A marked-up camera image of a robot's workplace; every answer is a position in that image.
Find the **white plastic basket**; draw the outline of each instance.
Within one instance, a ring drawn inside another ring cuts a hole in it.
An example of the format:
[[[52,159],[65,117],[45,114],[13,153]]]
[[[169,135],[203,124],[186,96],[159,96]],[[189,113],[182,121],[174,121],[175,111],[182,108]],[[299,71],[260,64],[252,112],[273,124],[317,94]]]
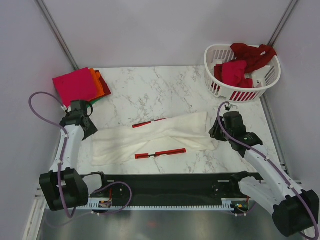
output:
[[[229,86],[214,77],[214,66],[227,63],[235,59],[231,45],[212,45],[205,50],[205,83],[210,92],[216,97],[225,97],[230,102],[252,102],[260,98],[267,89],[274,86],[280,79],[281,68],[277,56],[257,71],[245,74],[246,78],[253,80],[254,88],[241,88]]]

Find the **wire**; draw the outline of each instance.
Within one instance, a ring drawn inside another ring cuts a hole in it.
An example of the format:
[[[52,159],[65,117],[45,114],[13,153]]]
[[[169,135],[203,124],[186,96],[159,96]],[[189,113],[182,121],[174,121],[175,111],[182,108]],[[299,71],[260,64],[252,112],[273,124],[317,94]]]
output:
[[[108,200],[108,202],[112,202],[112,188],[110,189],[110,194],[109,194],[109,200]]]
[[[29,107],[30,107],[31,111],[32,111],[38,118],[40,118],[41,120],[45,121],[46,123],[49,123],[49,124],[51,124],[51,125],[53,125],[53,126],[55,126],[55,127],[57,127],[57,128],[60,128],[61,130],[63,130],[63,132],[64,132],[64,134],[65,134],[65,136],[66,136],[66,137],[64,138],[63,145],[62,145],[62,149],[61,149],[61,154],[60,154],[60,157],[59,157],[60,162],[58,163],[58,172],[57,172],[57,175],[58,175],[59,194],[60,194],[60,197],[61,197],[61,202],[62,202],[62,206],[63,206],[64,212],[65,212],[66,216],[67,216],[69,219],[72,219],[72,217],[74,216],[74,214],[75,214],[75,212],[76,212],[76,207],[72,210],[72,213],[70,214],[70,213],[69,213],[69,210],[68,210],[68,207],[67,207],[67,204],[66,204],[65,195],[64,195],[63,188],[62,188],[62,182],[61,182],[61,168],[62,168],[62,163],[63,163],[63,160],[64,160],[64,154],[65,154],[65,150],[66,150],[66,146],[67,146],[67,141],[68,141],[68,137],[67,137],[68,132],[67,132],[67,130],[66,130],[63,126],[61,126],[61,125],[59,125],[59,124],[57,124],[57,123],[55,123],[55,122],[53,122],[53,121],[50,121],[50,120],[42,117],[39,113],[36,112],[36,110],[35,110],[34,107],[32,106],[32,98],[33,98],[34,96],[36,96],[36,95],[39,95],[39,94],[45,94],[45,95],[51,96],[51,97],[53,97],[55,100],[57,100],[58,103],[59,103],[61,106],[64,106],[64,105],[62,104],[62,102],[59,101],[59,99],[58,99],[56,96],[54,96],[54,95],[52,95],[52,94],[50,94],[50,93],[48,93],[48,92],[45,92],[45,91],[38,91],[38,92],[33,93],[33,94],[29,97],[29,101],[28,101],[28,102],[29,102]]]
[[[250,199],[250,197],[249,197],[249,196],[246,196],[245,204],[246,204],[246,203],[249,203],[249,199]]]
[[[238,209],[240,212],[248,213],[248,211],[249,211],[249,209],[250,209],[250,202],[248,202],[248,209],[247,209],[247,211],[241,210],[239,206],[237,206],[237,209]]]
[[[223,103],[221,103],[221,105],[219,106],[218,108],[218,117],[217,117],[217,120],[219,122],[219,125],[221,127],[221,130],[223,131],[223,133],[225,134],[225,136],[227,136],[230,140],[234,141],[235,143],[237,144],[240,144],[244,147],[246,147],[247,149],[250,149],[254,152],[256,152],[257,154],[259,154],[261,157],[263,157],[276,171],[277,173],[283,178],[283,180],[285,181],[285,183],[288,185],[288,186],[291,186],[291,183],[290,181],[287,179],[287,177],[282,173],[282,171],[280,171],[280,169],[273,163],[273,161],[271,161],[266,155],[264,155],[262,152],[260,152],[259,150],[235,139],[234,137],[232,137],[227,131],[226,129],[224,128],[222,122],[221,122],[221,119],[220,119],[220,111],[221,111],[221,108],[225,105],[225,104],[230,104],[230,102],[228,101],[225,101]],[[306,209],[307,213],[309,214],[310,218],[311,218],[311,221],[313,223],[313,226],[314,226],[314,230],[315,230],[315,237],[309,237],[309,236],[306,236],[304,235],[302,232],[300,232],[300,235],[302,235],[304,238],[308,239],[308,240],[317,240],[319,238],[319,229],[318,229],[318,225],[317,225],[317,221],[313,215],[313,213],[311,212],[311,209],[309,208],[309,206],[307,205],[307,203],[305,202],[305,200],[300,196],[300,194],[298,193],[298,191],[292,187],[291,190],[294,192],[294,194],[297,196],[297,198],[301,201],[302,205],[304,206],[304,208]]]
[[[108,212],[105,212],[105,213],[100,213],[100,215],[111,215],[111,214],[119,213],[119,212],[121,212],[123,209],[125,209],[125,208],[130,204],[130,202],[131,202],[131,199],[132,199],[132,190],[131,190],[130,186],[129,186],[128,184],[126,184],[125,182],[123,182],[123,181],[115,181],[115,182],[112,182],[112,183],[110,183],[110,184],[107,185],[107,186],[104,186],[104,187],[102,187],[102,188],[100,188],[100,189],[98,189],[98,190],[95,190],[93,193],[96,194],[96,193],[102,192],[102,191],[106,190],[107,188],[109,188],[109,187],[111,187],[111,186],[113,186],[113,185],[115,185],[115,184],[125,185],[125,186],[129,189],[129,192],[130,192],[129,200],[128,200],[128,202],[127,202],[123,207],[121,207],[120,209],[115,210],[115,211],[111,211],[111,212],[108,211]]]
[[[90,108],[91,108],[91,113],[90,113],[90,115],[88,116],[88,117],[90,117],[90,116],[94,113],[94,107],[92,106],[91,102],[89,102],[89,101],[85,101],[85,102],[86,102],[86,104],[89,105]]]
[[[257,203],[254,202],[253,206],[248,211],[246,211],[245,213],[237,213],[236,216],[237,217],[246,216],[247,214],[251,213],[256,208],[256,206],[257,206]],[[222,212],[225,213],[225,214],[229,214],[229,215],[235,215],[232,211],[230,211],[230,212],[222,211]]]

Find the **white wall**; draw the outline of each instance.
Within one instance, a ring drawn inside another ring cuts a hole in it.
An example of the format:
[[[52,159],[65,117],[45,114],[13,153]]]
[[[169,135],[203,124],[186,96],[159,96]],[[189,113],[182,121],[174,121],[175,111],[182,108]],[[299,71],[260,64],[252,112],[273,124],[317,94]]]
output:
[[[36,91],[54,93],[52,78],[72,68],[33,0],[0,3],[0,239],[22,238],[39,176],[49,170],[59,130],[28,106]],[[43,116],[59,121],[56,102],[35,97]]]
[[[320,195],[320,1],[300,1],[275,49],[282,67],[267,100],[288,170]]]
[[[203,65],[212,44],[266,44],[290,0],[44,0],[83,67]]]

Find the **marble surface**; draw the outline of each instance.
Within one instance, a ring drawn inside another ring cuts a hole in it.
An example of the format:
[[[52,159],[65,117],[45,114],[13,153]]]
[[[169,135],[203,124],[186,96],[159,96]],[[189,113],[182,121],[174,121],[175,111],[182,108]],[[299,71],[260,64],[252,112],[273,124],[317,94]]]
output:
[[[93,105],[92,121],[98,129],[133,125],[188,113],[208,112],[211,127],[219,105],[205,84],[204,66],[100,68],[112,94]],[[260,100],[237,103],[247,131],[256,133],[266,146],[270,158],[279,159]],[[183,153],[125,163],[92,166],[93,144],[83,141],[78,157],[78,172],[87,174],[188,174],[234,173],[256,170],[228,142],[212,140],[215,150]]]

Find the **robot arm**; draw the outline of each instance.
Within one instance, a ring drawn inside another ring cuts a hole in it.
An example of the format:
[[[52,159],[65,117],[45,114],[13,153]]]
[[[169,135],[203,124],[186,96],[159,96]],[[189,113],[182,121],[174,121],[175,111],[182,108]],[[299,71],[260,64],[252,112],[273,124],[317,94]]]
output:
[[[98,131],[88,116],[87,102],[83,100],[72,101],[71,111],[62,119],[60,125],[66,129],[67,136],[63,130],[60,131],[60,143],[50,171],[41,174],[39,178],[42,192],[52,211],[64,209],[57,177],[60,161],[62,162],[62,189],[68,208],[86,205],[89,195],[102,186],[102,173],[80,176],[76,170],[82,140]],[[63,159],[60,159],[63,148]]]
[[[253,147],[268,157],[266,147],[263,142],[253,132],[247,132],[243,123],[242,116],[237,111],[230,111],[218,116],[225,131],[237,141]],[[267,210],[274,221],[278,230],[286,237],[297,232],[301,232],[313,226],[313,222],[307,213],[305,207],[292,191],[294,188],[303,198],[310,208],[316,222],[319,222],[319,197],[313,190],[305,191],[293,181],[281,168],[277,170],[270,164],[271,159],[264,159],[254,150],[249,149],[231,139],[222,131],[219,121],[215,121],[210,130],[210,136],[219,141],[229,142],[232,149],[237,151],[245,160],[247,160],[261,175],[267,184],[261,184],[247,172],[240,172],[230,181],[233,191],[241,192],[249,196]]]

